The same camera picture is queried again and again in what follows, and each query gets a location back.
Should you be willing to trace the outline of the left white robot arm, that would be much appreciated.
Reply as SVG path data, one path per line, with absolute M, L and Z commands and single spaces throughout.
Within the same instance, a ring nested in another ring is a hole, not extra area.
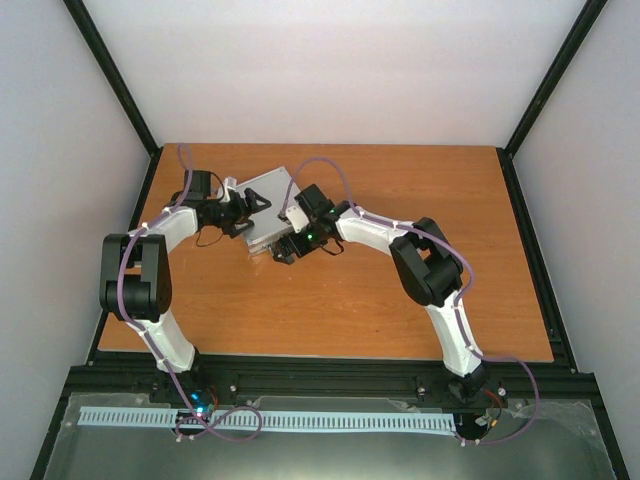
M 169 254 L 207 226 L 235 238 L 253 227 L 252 215 L 270 207 L 271 202 L 251 188 L 242 193 L 231 189 L 220 198 L 180 192 L 154 220 L 103 240 L 101 307 L 136 332 L 159 370 L 177 373 L 172 388 L 186 402 L 206 395 L 208 378 L 193 368 L 196 347 L 171 311 Z

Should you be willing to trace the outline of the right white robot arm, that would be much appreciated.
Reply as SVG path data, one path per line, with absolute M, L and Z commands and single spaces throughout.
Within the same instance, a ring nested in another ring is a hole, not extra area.
M 348 242 L 390 256 L 404 292 L 431 319 L 451 396 L 462 405 L 478 397 L 487 373 L 464 308 L 464 262 L 433 220 L 393 220 L 346 201 L 338 205 L 322 201 L 314 207 L 298 204 L 281 218 L 293 231 L 269 246 L 277 262 L 291 265 L 315 250 L 325 251 L 331 241 L 340 251 Z

